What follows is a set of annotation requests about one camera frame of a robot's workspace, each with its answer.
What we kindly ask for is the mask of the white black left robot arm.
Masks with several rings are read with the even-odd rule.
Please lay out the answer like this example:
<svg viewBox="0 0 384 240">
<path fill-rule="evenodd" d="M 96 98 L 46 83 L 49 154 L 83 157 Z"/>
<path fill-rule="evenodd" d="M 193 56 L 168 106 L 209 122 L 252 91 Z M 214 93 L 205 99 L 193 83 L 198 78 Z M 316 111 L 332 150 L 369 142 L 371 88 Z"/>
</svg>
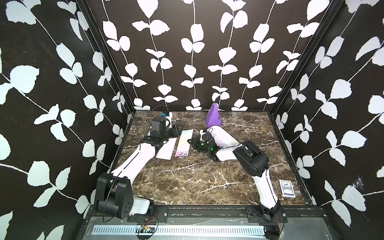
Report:
<svg viewBox="0 0 384 240">
<path fill-rule="evenodd" d="M 153 215 L 153 201 L 134 197 L 132 183 L 169 139 L 181 135 L 183 128 L 181 125 L 174 125 L 160 132 L 151 128 L 150 134 L 142 138 L 138 148 L 121 166 L 110 174 L 101 174 L 96 187 L 96 211 L 122 220 L 130 215 Z"/>
</svg>

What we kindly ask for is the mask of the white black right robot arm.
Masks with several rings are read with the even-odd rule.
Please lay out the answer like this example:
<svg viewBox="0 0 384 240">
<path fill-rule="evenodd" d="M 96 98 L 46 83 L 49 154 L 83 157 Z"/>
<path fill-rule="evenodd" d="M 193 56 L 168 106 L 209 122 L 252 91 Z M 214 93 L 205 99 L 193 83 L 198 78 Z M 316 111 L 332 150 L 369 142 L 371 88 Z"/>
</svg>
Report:
<svg viewBox="0 0 384 240">
<path fill-rule="evenodd" d="M 237 160 L 256 184 L 261 205 L 258 216 L 267 223 L 276 219 L 281 203 L 272 186 L 269 158 L 259 147 L 251 141 L 232 147 L 219 147 L 213 139 L 201 141 L 198 137 L 187 142 L 194 150 L 208 154 L 213 161 Z"/>
</svg>

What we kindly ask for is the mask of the purple sticker sheet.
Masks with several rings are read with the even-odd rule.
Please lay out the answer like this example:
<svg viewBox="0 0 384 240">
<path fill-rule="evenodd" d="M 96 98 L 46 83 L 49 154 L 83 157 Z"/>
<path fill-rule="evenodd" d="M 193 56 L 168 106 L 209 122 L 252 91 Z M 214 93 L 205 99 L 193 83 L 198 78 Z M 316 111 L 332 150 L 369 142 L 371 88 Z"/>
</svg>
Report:
<svg viewBox="0 0 384 240">
<path fill-rule="evenodd" d="M 179 159 L 183 159 L 187 157 L 189 154 L 190 144 L 188 140 L 190 140 L 193 136 L 193 130 L 183 130 L 179 139 L 178 147 L 176 150 L 175 157 Z"/>
</svg>

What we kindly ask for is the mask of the white plastic storage box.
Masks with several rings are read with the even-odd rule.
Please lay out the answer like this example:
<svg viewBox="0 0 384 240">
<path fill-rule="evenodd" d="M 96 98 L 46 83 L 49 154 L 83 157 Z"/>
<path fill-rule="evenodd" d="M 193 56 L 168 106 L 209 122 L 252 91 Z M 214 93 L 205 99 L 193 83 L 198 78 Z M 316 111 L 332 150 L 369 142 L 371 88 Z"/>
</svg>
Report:
<svg viewBox="0 0 384 240">
<path fill-rule="evenodd" d="M 234 147 L 240 144 L 232 135 L 230 135 L 220 126 L 212 126 L 208 128 L 207 133 L 211 134 L 213 138 L 212 140 L 208 140 L 210 147 L 226 148 Z"/>
</svg>

